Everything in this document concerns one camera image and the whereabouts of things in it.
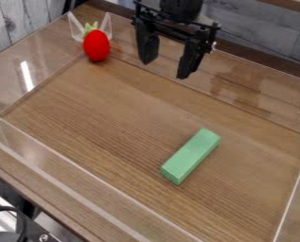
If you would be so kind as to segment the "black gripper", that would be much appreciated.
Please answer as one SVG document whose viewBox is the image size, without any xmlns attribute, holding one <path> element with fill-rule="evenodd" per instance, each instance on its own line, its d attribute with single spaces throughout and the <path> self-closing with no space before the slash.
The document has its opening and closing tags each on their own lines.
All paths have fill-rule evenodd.
<svg viewBox="0 0 300 242">
<path fill-rule="evenodd" d="M 133 3 L 136 18 L 140 18 L 136 20 L 139 57 L 144 64 L 149 64 L 159 57 L 160 38 L 153 26 L 167 36 L 179 40 L 187 35 L 201 39 L 187 41 L 180 58 L 176 77 L 188 78 L 197 70 L 205 52 L 211 53 L 218 45 L 220 23 L 200 15 L 204 0 L 133 0 Z"/>
</svg>

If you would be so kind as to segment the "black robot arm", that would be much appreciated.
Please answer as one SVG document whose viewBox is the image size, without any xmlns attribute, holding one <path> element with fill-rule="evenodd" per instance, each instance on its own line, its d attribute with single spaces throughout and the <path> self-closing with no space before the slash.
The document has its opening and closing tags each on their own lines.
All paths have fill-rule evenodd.
<svg viewBox="0 0 300 242">
<path fill-rule="evenodd" d="M 204 0 L 133 0 L 139 58 L 144 64 L 159 58 L 160 37 L 184 43 L 176 77 L 185 79 L 218 45 L 220 23 L 201 16 Z"/>
</svg>

